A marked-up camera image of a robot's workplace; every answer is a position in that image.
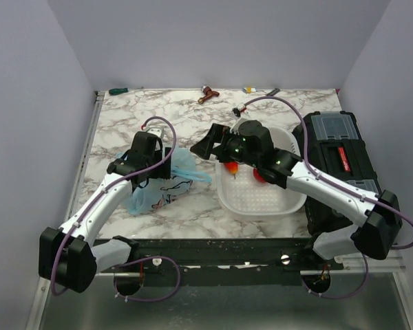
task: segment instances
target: wall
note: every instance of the wall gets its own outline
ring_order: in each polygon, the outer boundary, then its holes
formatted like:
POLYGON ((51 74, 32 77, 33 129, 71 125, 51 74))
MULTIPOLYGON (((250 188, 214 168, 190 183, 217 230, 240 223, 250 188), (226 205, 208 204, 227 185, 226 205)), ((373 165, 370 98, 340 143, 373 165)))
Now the wall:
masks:
POLYGON ((334 88, 389 0, 48 0, 93 86, 334 88))
POLYGON ((65 216, 93 89, 44 0, 0 0, 0 329, 23 329, 38 239, 65 216))
MULTIPOLYGON (((413 0, 390 3, 340 98, 357 116, 381 187, 413 218, 413 0)), ((412 237, 405 225, 400 241, 412 237)), ((413 249, 403 256, 413 289, 413 249)))

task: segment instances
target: plastic bag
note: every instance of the plastic bag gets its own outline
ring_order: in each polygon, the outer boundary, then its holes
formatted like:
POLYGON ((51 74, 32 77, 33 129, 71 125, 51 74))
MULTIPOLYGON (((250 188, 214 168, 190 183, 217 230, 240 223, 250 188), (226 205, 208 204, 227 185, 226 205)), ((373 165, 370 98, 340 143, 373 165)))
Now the plastic bag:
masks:
POLYGON ((211 182, 206 173, 196 172, 195 160, 186 148, 174 149, 171 155, 171 179, 149 179, 148 184, 143 182, 122 203, 131 215, 157 210, 182 194, 191 187, 193 181, 211 182))

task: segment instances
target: red label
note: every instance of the red label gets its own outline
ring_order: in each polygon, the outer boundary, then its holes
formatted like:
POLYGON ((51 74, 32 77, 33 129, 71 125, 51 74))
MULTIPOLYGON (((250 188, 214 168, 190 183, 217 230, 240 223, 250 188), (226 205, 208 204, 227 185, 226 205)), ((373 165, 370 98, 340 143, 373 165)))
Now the red label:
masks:
POLYGON ((341 161, 343 162, 343 167, 345 172, 350 172, 350 165, 347 161, 346 151, 342 146, 338 147, 339 156, 341 157, 341 161))

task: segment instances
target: table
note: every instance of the table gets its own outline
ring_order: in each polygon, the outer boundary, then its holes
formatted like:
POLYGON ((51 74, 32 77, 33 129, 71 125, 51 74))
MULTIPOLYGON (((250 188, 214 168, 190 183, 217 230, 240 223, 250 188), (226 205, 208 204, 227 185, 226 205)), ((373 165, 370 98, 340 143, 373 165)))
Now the table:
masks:
MULTIPOLYGON (((213 122, 232 125, 236 105, 265 95, 268 91, 245 94, 240 90, 218 90, 220 96, 198 103, 200 90, 133 90, 119 96, 106 94, 88 165, 85 169, 81 196, 76 208, 89 199, 106 173, 107 165, 117 154, 131 146, 134 133, 151 116, 162 116, 175 127, 178 145, 189 148, 204 137, 213 122)), ((334 89, 285 90, 277 94, 292 102, 304 116, 313 111, 340 111, 334 89)), ((266 100, 249 106, 246 116, 270 127, 292 131, 299 120, 283 103, 266 100)), ((166 128, 164 142, 171 143, 166 128)), ((135 238, 201 239, 201 238, 284 238, 309 237, 304 210, 274 221, 238 221, 224 210, 215 185, 214 161, 196 157, 197 169, 210 174, 211 184, 195 182, 190 191, 172 204, 147 214, 131 216, 118 207, 100 231, 99 238, 116 235, 135 238)))

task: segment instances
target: gray floor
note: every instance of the gray floor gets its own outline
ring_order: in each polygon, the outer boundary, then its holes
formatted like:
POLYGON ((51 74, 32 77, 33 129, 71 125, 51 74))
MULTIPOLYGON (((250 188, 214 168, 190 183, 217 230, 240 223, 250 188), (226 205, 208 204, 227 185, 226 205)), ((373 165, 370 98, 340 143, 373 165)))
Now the gray floor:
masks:
MULTIPOLYGON (((346 293, 362 275, 338 275, 330 293, 346 293)), ((169 288, 144 288, 159 296, 169 288)), ((348 300, 324 300, 303 287, 183 287, 169 300, 125 303, 110 277, 95 278, 83 294, 50 298, 42 329, 409 329, 391 274, 371 276, 348 300)))

